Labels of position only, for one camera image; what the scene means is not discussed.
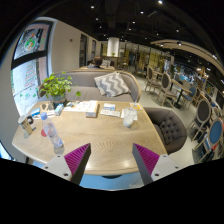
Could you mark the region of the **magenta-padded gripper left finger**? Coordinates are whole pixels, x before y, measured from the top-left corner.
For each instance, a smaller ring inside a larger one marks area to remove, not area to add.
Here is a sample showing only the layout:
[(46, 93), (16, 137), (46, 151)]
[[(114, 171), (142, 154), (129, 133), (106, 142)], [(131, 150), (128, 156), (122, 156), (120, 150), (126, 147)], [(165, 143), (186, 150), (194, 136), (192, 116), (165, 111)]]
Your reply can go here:
[(88, 143), (66, 155), (56, 155), (43, 170), (79, 185), (90, 155), (91, 144)]

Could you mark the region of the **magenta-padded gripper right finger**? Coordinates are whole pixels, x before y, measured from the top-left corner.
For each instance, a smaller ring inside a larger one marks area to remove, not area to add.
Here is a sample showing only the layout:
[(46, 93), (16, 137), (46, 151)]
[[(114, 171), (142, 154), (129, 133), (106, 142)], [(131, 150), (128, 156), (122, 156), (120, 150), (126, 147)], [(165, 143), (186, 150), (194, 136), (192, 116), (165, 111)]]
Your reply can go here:
[(144, 185), (180, 170), (180, 166), (167, 154), (158, 155), (141, 145), (134, 144), (132, 154)]

